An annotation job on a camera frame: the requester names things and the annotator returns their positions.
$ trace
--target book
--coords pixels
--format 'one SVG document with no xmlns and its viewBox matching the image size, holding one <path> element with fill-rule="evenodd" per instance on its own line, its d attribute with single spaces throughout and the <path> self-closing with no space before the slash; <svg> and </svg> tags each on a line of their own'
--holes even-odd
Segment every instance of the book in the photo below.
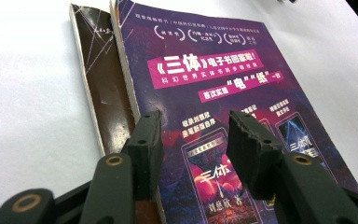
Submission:
<svg viewBox="0 0 358 224">
<path fill-rule="evenodd" d="M 135 120 L 160 110 L 159 193 L 168 223 L 276 223 L 227 155 L 228 113 L 243 111 L 316 158 L 343 188 L 358 184 L 260 21 L 206 17 L 111 0 Z"/>
<path fill-rule="evenodd" d="M 102 155 L 120 152 L 135 126 L 110 14 L 70 5 L 83 83 Z"/>
</svg>

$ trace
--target pink label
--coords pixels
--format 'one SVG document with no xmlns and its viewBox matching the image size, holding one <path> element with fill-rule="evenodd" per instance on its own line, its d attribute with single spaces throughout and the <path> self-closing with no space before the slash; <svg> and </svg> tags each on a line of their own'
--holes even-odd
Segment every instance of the pink label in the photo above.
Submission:
<svg viewBox="0 0 358 224">
<path fill-rule="evenodd" d="M 266 85 L 271 82 L 280 82 L 283 79 L 283 74 L 280 71 L 274 73 L 260 72 L 243 78 L 229 80 L 227 85 L 224 86 L 199 91 L 199 97 L 200 100 L 205 103 L 238 92 L 247 91 L 255 87 Z"/>
<path fill-rule="evenodd" d="M 197 56 L 156 58 L 147 62 L 155 89 L 226 77 L 261 68 L 264 65 L 254 49 Z"/>
</svg>

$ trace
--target white table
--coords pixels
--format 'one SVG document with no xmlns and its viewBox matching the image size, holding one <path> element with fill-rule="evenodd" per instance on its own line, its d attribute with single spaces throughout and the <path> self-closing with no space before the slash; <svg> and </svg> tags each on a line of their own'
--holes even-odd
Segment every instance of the white table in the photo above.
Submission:
<svg viewBox="0 0 358 224">
<path fill-rule="evenodd" d="M 142 2 L 264 22 L 358 181 L 358 17 L 344 0 Z M 0 1 L 0 205 L 31 188 L 60 196 L 100 158 L 70 3 Z M 109 10 L 108 0 L 72 3 Z"/>
</svg>

